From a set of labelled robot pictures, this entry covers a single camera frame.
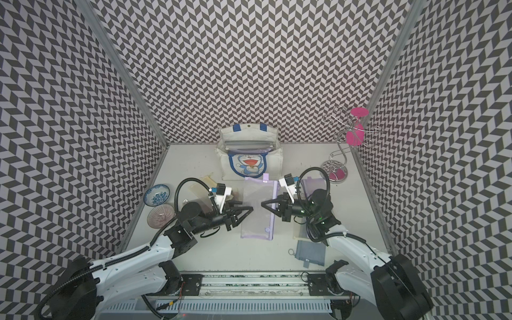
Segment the pale purple small pouch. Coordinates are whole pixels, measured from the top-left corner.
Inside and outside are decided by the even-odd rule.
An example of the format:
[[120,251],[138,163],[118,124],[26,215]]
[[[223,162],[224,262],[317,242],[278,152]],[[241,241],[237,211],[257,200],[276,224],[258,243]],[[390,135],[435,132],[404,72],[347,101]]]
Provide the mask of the pale purple small pouch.
[[242,239],[260,239],[271,241],[275,225],[275,215],[261,204],[277,197],[278,182],[270,179],[268,173],[260,178],[246,177],[243,183],[243,202],[253,211],[242,222]]

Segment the purple mesh pouch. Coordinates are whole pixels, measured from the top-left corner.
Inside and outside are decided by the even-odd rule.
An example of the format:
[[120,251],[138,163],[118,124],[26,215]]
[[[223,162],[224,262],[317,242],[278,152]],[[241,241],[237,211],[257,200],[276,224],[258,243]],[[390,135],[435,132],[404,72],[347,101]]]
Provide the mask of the purple mesh pouch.
[[309,199],[313,192],[317,189],[326,189],[326,182],[324,178],[313,178],[306,177],[305,179],[300,181],[301,184],[301,193],[304,194],[306,199]]

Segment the small grey blue pouch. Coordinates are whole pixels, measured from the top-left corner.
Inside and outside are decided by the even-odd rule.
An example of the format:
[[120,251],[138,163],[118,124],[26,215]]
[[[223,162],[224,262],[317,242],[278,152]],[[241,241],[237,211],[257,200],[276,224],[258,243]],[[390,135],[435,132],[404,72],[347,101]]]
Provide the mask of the small grey blue pouch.
[[309,269],[311,264],[325,265],[325,245],[299,240],[295,249],[289,249],[288,254],[303,262],[303,267]]

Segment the white canvas bag blue handles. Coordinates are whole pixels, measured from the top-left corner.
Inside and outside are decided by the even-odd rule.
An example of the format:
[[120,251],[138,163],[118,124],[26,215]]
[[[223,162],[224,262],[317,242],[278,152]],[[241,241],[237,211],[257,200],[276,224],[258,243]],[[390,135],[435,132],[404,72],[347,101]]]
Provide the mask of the white canvas bag blue handles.
[[278,129],[264,123],[237,123],[219,134],[215,152],[223,180],[281,176],[284,156]]

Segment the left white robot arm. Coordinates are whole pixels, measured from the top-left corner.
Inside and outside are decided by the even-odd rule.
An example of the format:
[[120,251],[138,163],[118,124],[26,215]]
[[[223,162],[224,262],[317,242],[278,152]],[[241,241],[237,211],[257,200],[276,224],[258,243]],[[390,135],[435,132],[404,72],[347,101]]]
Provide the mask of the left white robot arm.
[[[206,191],[211,210],[200,204],[179,204],[181,188],[190,182]],[[198,178],[184,179],[176,187],[175,217],[167,222],[147,244],[113,257],[88,261],[78,257],[68,263],[57,282],[38,303],[36,319],[93,319],[111,305],[140,296],[181,293],[185,281],[173,260],[187,253],[206,231],[214,235],[222,227],[230,231],[252,212],[252,206],[229,200],[231,189],[219,183],[210,188]]]

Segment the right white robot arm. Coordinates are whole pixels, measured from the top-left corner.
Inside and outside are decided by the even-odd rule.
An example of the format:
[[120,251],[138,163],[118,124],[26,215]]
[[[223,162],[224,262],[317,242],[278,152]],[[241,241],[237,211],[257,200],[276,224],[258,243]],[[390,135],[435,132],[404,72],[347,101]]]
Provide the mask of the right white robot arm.
[[325,270],[330,292],[350,291],[376,306],[384,319],[424,319],[433,309],[432,298],[410,259],[370,246],[334,216],[329,173],[310,167],[298,177],[286,175],[279,184],[284,193],[261,206],[284,221],[304,218],[311,242],[344,255]]

